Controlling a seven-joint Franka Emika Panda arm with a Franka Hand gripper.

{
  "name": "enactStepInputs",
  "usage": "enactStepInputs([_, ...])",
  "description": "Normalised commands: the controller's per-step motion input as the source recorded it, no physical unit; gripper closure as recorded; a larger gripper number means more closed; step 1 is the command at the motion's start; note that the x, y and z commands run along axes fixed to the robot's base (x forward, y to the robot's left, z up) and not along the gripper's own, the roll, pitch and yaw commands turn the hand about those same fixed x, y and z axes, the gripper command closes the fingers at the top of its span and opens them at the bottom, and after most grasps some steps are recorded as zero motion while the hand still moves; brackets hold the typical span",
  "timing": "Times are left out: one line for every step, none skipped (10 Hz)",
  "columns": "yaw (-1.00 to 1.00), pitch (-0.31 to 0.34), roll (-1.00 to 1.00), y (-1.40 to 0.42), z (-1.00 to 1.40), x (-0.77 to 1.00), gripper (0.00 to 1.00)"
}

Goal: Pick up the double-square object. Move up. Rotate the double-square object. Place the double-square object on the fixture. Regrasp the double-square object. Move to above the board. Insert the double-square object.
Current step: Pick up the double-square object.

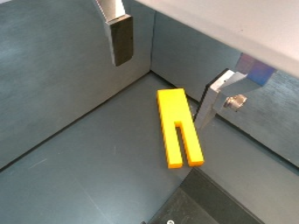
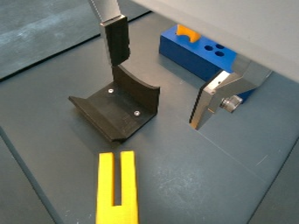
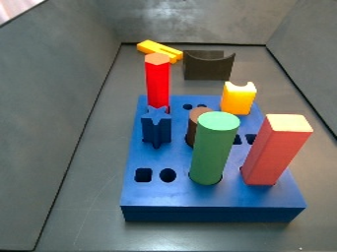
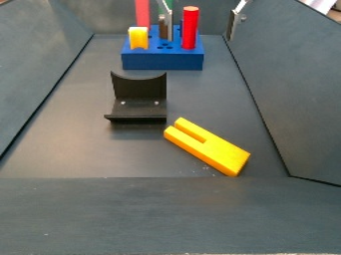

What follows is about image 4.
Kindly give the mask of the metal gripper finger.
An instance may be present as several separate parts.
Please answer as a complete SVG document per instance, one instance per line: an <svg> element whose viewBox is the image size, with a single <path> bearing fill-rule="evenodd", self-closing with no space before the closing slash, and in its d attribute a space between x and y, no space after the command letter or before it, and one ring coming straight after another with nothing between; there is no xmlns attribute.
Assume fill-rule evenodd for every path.
<svg viewBox="0 0 341 255"><path fill-rule="evenodd" d="M165 14L165 15L166 15L168 22L169 22L169 38L170 38L169 41L173 41L173 12L172 12L172 14Z"/></svg>
<svg viewBox="0 0 341 255"><path fill-rule="evenodd" d="M245 9L251 1L252 0L240 0L236 8L231 10L228 28L227 28L227 39L229 41L233 40L237 25L241 22L241 20L245 18L245 15L243 14L243 10Z"/></svg>

